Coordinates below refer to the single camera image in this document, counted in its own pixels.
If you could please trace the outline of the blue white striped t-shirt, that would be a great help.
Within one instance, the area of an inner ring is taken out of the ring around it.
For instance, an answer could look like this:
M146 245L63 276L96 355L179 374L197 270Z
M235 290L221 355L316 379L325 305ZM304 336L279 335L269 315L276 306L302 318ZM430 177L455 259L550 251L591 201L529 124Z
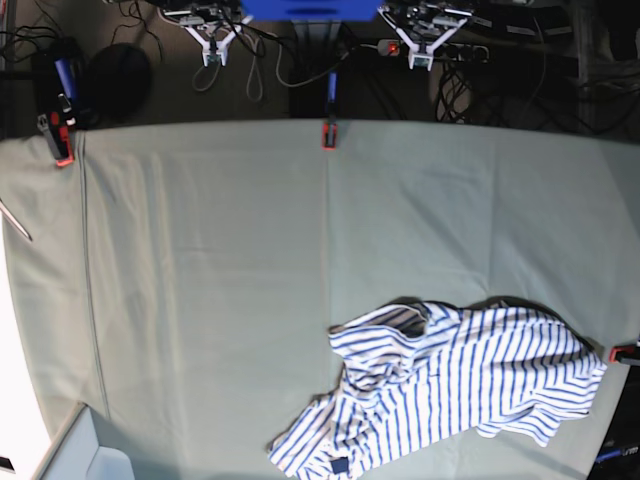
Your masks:
M276 437L296 479L356 479L451 436L508 431L546 446L585 418L606 365L549 310L501 298L459 308L391 303L328 334L336 387Z

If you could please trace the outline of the white power strip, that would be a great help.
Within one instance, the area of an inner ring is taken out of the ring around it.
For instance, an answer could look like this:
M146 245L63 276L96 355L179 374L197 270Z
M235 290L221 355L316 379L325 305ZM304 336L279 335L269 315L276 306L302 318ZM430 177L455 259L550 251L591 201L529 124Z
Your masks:
M378 53L384 57L402 57L407 56L409 52L409 47L400 40L382 39L375 46ZM444 43L435 50L434 60L438 62L488 63L490 50L484 45Z

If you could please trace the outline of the blue box overhead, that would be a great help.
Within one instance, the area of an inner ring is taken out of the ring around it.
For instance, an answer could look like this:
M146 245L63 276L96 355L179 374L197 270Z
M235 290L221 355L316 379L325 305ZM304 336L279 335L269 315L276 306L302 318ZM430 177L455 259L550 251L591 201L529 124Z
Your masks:
M258 21L369 21L381 0L242 0Z

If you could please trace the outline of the black round bag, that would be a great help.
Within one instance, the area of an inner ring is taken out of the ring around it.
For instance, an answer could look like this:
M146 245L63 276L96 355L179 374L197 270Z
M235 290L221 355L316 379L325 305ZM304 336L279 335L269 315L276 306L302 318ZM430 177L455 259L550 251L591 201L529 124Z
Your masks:
M87 104L111 121L126 121L146 102L152 78L151 62L141 48L129 43L109 45L87 65Z

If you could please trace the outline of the red clamp at table centre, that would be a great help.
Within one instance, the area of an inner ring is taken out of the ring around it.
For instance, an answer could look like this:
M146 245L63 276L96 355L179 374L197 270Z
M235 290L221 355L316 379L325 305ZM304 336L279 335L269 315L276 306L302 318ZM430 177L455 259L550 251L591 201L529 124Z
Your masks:
M323 124L322 148L335 150L337 145L337 123L327 120Z

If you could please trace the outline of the red clamp at left corner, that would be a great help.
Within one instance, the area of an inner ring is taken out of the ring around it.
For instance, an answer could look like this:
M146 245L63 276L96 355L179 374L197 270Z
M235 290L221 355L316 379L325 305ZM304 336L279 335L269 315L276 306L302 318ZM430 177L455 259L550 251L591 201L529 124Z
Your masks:
M37 127L44 136L58 168L74 163L74 148L71 132L75 128L76 119L69 98L60 93L57 106L37 117Z

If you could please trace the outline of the green table cloth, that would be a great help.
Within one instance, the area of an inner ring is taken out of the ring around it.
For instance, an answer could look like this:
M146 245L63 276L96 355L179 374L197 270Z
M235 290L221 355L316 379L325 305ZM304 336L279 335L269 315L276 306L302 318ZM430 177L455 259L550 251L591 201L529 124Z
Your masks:
M487 127L214 122L1 145L17 326L50 434L78 403L140 479L275 479L337 382L328 330L498 296L639 333L639 149Z

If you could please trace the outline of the red clamp at right edge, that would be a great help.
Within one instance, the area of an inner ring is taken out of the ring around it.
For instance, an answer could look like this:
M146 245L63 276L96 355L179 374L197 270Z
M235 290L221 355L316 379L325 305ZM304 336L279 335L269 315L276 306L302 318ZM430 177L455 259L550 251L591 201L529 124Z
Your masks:
M610 363L629 366L640 366L640 349L638 345L622 345L613 347L609 354Z

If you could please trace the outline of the white bin at corner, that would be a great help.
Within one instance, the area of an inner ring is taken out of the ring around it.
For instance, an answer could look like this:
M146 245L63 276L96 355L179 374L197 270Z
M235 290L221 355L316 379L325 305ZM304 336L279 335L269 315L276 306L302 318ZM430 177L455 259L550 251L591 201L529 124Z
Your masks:
M92 409L77 402L32 475L38 480L134 480L128 455L100 444Z

